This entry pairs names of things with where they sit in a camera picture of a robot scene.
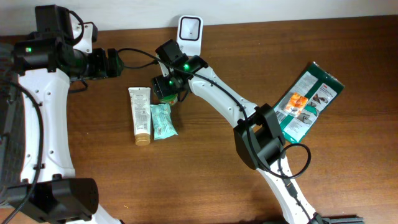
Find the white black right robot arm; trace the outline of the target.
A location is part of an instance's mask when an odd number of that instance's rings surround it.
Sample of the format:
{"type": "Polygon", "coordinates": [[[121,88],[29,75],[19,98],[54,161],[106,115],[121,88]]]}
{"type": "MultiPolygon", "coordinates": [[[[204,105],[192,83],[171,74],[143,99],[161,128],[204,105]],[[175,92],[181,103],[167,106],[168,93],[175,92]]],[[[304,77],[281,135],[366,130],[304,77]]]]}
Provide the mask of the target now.
{"type": "Polygon", "coordinates": [[[242,161],[269,184],[283,214],[283,223],[364,223],[362,217],[323,217],[309,204],[290,171],[289,148],[274,109],[244,99],[225,84],[201,57],[187,56],[175,40],[156,49],[162,74],[152,79],[162,100],[181,92],[193,93],[219,112],[232,126],[236,151],[242,161]]]}

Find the orange tissue packet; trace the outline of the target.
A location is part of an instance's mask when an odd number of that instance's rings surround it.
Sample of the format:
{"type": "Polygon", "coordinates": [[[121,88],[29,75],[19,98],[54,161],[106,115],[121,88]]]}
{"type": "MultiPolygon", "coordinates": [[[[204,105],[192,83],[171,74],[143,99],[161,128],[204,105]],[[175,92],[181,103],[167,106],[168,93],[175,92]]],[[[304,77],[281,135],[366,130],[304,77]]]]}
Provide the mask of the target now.
{"type": "Polygon", "coordinates": [[[308,98],[298,94],[297,92],[289,98],[287,104],[284,106],[284,112],[297,118],[301,114],[302,110],[308,103],[308,98]]]}

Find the white cream tube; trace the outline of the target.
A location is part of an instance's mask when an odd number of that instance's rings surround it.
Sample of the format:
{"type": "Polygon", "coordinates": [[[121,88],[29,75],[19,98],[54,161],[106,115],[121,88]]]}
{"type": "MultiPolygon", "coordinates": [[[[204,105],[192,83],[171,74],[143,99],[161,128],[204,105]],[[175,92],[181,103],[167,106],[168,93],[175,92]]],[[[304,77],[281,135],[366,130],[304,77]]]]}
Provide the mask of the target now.
{"type": "Polygon", "coordinates": [[[129,87],[128,92],[131,101],[135,144],[146,146],[150,144],[151,136],[150,88],[129,87]]]}

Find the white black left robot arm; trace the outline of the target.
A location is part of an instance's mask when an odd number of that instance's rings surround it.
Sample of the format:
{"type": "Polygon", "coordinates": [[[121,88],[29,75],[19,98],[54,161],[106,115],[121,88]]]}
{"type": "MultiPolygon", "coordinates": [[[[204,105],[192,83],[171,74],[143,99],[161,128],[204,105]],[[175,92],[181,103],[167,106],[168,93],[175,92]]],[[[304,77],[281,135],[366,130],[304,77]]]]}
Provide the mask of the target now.
{"type": "Polygon", "coordinates": [[[94,35],[74,35],[76,14],[56,5],[35,8],[37,31],[15,45],[16,88],[24,94],[25,159],[23,184],[7,191],[8,202],[40,223],[116,223],[99,203],[91,178],[75,175],[67,131],[67,97],[77,80],[118,77],[123,63],[115,49],[78,44],[94,35]]]}

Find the teal tissue packet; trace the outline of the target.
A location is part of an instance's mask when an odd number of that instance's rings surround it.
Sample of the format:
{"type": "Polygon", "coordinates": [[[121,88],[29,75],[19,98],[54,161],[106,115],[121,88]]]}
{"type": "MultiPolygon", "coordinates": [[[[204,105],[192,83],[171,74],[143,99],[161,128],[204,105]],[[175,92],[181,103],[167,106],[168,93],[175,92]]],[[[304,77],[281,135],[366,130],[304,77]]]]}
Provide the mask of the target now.
{"type": "Polygon", "coordinates": [[[155,140],[166,139],[178,134],[172,124],[171,107],[169,104],[151,105],[150,110],[155,140]]]}

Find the green lid seasoning jar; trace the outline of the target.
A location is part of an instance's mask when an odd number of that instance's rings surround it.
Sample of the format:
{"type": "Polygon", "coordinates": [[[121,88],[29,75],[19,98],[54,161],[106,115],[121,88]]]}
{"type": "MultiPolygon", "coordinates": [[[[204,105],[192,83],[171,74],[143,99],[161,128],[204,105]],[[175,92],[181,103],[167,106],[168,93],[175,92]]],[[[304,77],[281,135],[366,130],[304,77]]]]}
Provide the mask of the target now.
{"type": "Polygon", "coordinates": [[[165,96],[159,101],[163,104],[169,104],[170,106],[173,106],[178,102],[178,95],[174,94],[174,95],[165,96]]]}

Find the green wipes package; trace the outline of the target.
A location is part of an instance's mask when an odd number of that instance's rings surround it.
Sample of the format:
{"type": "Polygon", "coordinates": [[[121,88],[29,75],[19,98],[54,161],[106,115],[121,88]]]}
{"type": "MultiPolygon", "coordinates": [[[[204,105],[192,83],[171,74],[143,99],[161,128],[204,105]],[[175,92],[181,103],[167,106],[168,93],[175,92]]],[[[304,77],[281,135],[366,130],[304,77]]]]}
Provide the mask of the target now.
{"type": "Polygon", "coordinates": [[[282,134],[291,143],[300,143],[315,124],[320,114],[344,90],[345,86],[315,62],[307,65],[294,84],[274,106],[282,134]],[[284,106],[293,93],[308,98],[299,117],[284,112],[284,106]]]}

